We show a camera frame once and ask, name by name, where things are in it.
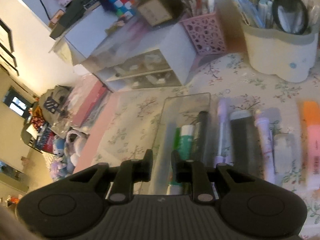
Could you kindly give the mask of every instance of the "pencil holder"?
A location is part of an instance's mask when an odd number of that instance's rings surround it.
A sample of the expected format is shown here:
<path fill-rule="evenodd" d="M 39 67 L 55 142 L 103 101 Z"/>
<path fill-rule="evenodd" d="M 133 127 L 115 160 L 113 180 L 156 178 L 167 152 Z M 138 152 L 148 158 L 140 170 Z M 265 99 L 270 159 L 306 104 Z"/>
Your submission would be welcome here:
<path fill-rule="evenodd" d="M 199 55 L 221 54 L 227 51 L 217 10 L 180 21 Z"/>
<path fill-rule="evenodd" d="M 306 35 L 275 29 L 259 29 L 241 23 L 250 65 L 264 74 L 277 75 L 289 82 L 306 80 L 315 65 L 319 23 Z"/>

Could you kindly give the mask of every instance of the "picture frame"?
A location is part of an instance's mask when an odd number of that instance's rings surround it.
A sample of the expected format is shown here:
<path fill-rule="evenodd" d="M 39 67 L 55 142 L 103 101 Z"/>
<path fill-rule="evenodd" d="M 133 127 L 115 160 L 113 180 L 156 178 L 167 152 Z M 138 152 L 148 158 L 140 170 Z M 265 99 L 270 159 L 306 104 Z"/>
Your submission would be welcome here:
<path fill-rule="evenodd" d="M 17 70 L 16 58 L 1 43 L 0 43 L 0 65 L 2 65 L 2 67 L 7 70 L 13 69 L 19 76 L 19 72 Z"/>
<path fill-rule="evenodd" d="M 9 52 L 14 52 L 12 31 L 11 29 L 0 19 L 0 44 L 2 44 Z"/>

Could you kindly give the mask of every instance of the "pink box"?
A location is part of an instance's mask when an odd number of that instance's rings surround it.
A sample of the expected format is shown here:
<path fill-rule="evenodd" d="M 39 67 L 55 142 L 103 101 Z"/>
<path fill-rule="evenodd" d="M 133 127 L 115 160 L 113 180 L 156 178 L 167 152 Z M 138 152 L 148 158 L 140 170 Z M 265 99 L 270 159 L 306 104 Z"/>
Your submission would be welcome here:
<path fill-rule="evenodd" d="M 202 56 L 222 54 L 227 51 L 220 16 L 216 7 L 213 13 L 180 21 L 188 32 L 196 51 Z"/>
<path fill-rule="evenodd" d="M 94 75 L 86 76 L 86 82 L 82 82 L 82 86 L 75 87 L 78 90 L 78 100 L 81 102 L 79 108 L 73 113 L 72 123 L 81 126 L 88 118 L 90 112 L 101 97 L 108 91 L 102 82 Z"/>

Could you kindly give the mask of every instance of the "shelf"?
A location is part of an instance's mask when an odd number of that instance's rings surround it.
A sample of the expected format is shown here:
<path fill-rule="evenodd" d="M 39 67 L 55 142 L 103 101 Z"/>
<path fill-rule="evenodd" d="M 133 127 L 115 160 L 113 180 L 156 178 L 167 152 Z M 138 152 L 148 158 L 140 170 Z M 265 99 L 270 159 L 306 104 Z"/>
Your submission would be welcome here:
<path fill-rule="evenodd" d="M 164 68 L 164 69 L 151 70 L 151 71 L 147 71 L 147 72 L 137 73 L 137 74 L 128 75 L 128 76 L 122 76 L 122 77 L 116 77 L 116 75 L 113 75 L 112 77 L 105 80 L 105 82 L 116 81 L 116 80 L 120 80 L 120 79 L 132 78 L 132 77 L 145 76 L 145 75 L 150 75 L 150 74 L 154 74 L 154 73 L 167 72 L 170 70 L 172 70 L 172 69 L 171 68 Z"/>

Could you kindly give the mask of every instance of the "pink highlighter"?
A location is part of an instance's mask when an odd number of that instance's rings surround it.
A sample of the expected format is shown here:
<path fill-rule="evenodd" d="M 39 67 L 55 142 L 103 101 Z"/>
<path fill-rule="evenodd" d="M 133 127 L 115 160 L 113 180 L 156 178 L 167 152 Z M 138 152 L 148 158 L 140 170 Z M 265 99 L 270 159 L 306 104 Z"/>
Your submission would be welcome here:
<path fill-rule="evenodd" d="M 320 108 L 318 103 L 303 102 L 303 116 L 308 133 L 306 185 L 308 190 L 316 190 L 320 188 Z"/>

